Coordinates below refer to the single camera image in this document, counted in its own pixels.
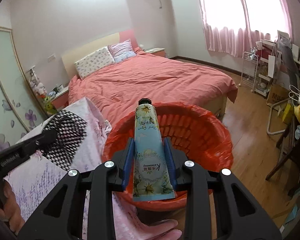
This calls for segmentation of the person's left hand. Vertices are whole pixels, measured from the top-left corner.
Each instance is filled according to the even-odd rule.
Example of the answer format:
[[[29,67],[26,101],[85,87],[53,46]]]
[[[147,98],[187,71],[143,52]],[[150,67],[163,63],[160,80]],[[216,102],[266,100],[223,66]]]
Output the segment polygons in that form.
[[[7,200],[4,204],[4,208],[0,208],[0,219],[2,221],[8,221],[10,230],[15,233],[15,235],[18,235],[25,224],[25,220],[21,216],[21,210],[11,185],[6,180],[4,180],[3,192]]]

